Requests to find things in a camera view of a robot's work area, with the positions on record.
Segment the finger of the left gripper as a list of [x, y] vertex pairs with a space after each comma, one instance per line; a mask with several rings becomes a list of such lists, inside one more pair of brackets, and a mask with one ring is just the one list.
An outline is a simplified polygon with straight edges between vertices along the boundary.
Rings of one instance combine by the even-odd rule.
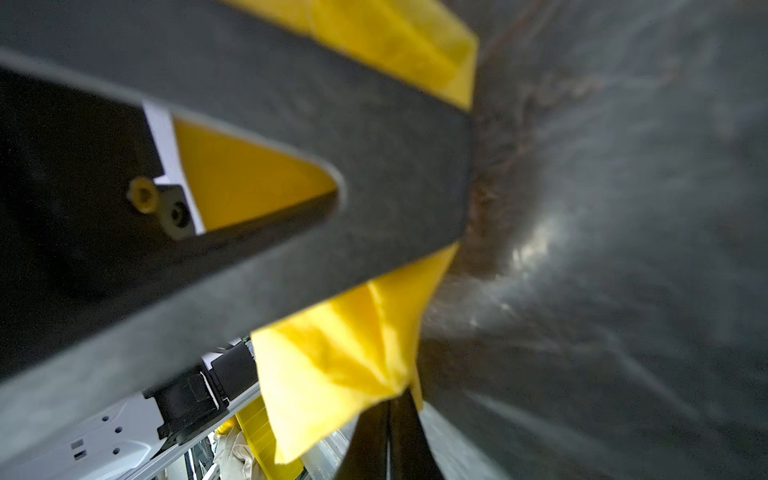
[[[147, 100], [337, 189], [172, 234], [128, 199]], [[224, 2], [3, 2], [2, 459], [453, 243], [470, 164], [460, 109]]]

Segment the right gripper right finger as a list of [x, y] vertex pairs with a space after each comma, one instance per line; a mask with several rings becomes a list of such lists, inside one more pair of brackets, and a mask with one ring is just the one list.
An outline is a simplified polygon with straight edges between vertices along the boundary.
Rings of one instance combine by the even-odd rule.
[[389, 406], [389, 478], [444, 480], [409, 389]]

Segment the yellow paper napkin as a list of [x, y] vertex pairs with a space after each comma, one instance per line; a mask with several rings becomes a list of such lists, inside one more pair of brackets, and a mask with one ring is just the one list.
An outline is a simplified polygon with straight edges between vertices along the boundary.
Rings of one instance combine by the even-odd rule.
[[[418, 87], [473, 104], [477, 36], [438, 1], [245, 1], [242, 8]], [[332, 191], [316, 167], [174, 121], [203, 227], [257, 219]], [[299, 458], [365, 409], [421, 392], [421, 320], [457, 253], [450, 245], [251, 335], [276, 450]]]

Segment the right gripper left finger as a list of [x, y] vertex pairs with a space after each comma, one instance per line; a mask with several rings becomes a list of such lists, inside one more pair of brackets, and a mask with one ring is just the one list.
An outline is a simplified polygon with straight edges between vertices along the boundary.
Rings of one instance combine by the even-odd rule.
[[335, 480], [387, 478], [388, 420], [388, 401], [370, 407], [359, 416]]

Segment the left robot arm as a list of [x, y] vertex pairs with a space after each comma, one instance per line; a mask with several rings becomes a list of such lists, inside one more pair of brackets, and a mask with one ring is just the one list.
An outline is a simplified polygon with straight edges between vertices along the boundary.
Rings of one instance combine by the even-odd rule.
[[2, 477], [149, 479], [248, 409], [436, 477], [477, 50], [438, 1], [3, 2]]

